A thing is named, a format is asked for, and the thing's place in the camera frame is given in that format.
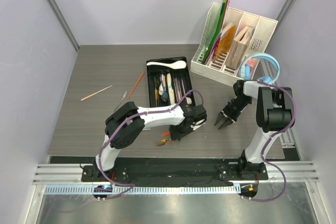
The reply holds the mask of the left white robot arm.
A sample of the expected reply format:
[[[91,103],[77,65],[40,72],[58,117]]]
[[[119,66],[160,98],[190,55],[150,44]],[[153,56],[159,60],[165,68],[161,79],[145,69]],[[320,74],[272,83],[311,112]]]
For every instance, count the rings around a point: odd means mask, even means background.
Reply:
[[[192,106],[184,102],[160,108],[144,108],[127,102],[106,119],[104,142],[95,157],[93,176],[105,182],[120,150],[130,146],[143,130],[168,126],[170,139],[180,141],[197,130],[207,120],[203,105]]]

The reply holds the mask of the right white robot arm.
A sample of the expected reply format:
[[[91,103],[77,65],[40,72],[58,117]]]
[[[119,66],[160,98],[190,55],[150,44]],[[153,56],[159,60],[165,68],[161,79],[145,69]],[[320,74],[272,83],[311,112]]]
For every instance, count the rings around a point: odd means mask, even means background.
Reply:
[[[246,106],[256,99],[258,129],[236,164],[220,166],[221,179],[267,180],[266,155],[276,136],[291,128],[295,122],[296,109],[292,90],[266,84],[260,80],[238,80],[233,89],[236,98],[229,101],[219,112],[215,125],[222,122],[219,129],[223,129],[237,122]]]

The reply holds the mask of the wooden chopstick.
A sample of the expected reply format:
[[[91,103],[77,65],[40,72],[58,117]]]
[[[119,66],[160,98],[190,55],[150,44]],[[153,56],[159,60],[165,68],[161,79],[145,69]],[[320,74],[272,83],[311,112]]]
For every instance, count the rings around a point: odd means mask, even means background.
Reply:
[[[86,100],[86,99],[88,99],[88,98],[91,98],[91,97],[93,97],[93,96],[95,96],[95,95],[97,95],[97,94],[99,94],[99,93],[101,93],[101,92],[103,92],[103,91],[105,91],[105,90],[111,88],[112,86],[113,86],[113,85],[110,85],[110,86],[105,87],[105,88],[103,88],[103,89],[101,89],[101,90],[99,90],[99,91],[97,91],[97,92],[95,92],[95,93],[92,93],[92,94],[90,94],[90,95],[88,95],[88,96],[86,96],[86,97],[80,99],[80,101],[84,101],[84,100]]]

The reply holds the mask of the blue silicone spoon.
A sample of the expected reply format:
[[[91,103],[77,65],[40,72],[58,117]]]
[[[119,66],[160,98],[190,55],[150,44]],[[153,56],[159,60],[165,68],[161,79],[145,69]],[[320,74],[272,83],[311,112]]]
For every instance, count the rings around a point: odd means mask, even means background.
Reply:
[[[164,74],[161,74],[161,91],[162,91],[162,100],[167,101],[168,100],[168,94],[166,92],[166,85],[165,85],[165,76]]]

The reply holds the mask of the black utensil tray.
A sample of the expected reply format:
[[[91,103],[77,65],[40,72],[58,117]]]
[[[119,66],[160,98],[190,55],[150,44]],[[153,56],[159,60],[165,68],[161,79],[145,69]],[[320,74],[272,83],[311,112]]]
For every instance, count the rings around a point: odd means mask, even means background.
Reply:
[[[186,57],[153,59],[146,62],[150,107],[177,103],[186,95],[185,103],[195,105]]]

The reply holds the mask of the orange chopstick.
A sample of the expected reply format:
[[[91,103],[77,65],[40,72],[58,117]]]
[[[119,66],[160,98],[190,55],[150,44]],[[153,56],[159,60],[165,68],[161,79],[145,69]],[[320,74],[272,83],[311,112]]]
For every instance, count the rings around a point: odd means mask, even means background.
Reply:
[[[143,76],[144,76],[144,72],[141,73],[140,77],[138,78],[137,82],[135,83],[134,87],[132,88],[131,92],[128,95],[128,99],[131,98],[131,95],[134,93],[135,89],[137,88],[137,86],[139,85],[140,81],[142,80]]]

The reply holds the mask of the beige sheathed knife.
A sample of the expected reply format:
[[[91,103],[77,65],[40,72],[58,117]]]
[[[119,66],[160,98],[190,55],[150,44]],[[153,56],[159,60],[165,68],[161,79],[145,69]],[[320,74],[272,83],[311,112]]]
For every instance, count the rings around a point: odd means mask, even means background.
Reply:
[[[174,90],[172,87],[172,78],[171,78],[170,73],[166,75],[166,83],[167,83],[167,88],[168,88],[169,101],[170,101],[170,104],[173,105],[175,104],[175,95],[174,95]]]

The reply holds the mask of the beige wooden spoon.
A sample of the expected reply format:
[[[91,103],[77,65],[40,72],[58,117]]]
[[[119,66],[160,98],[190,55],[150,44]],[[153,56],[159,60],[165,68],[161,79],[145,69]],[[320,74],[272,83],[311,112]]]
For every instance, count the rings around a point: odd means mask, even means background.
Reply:
[[[186,97],[185,101],[186,101],[187,104],[192,104],[192,99],[189,98],[189,97]]]

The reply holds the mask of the gold fork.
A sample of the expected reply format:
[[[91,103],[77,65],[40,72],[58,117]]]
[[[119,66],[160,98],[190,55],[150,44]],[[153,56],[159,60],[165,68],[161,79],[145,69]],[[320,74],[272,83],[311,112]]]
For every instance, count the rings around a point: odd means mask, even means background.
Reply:
[[[160,140],[160,141],[157,143],[157,146],[163,146],[163,145],[166,145],[166,144],[168,144],[168,143],[171,142],[171,141],[172,141],[171,139]]]

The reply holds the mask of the green handled fork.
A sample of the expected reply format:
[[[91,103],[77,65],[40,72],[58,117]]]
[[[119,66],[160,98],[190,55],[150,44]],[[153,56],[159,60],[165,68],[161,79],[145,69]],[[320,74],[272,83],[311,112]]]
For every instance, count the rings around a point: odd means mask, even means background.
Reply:
[[[155,95],[155,105],[159,105],[159,86],[160,82],[157,80],[156,77],[154,77],[154,95]]]

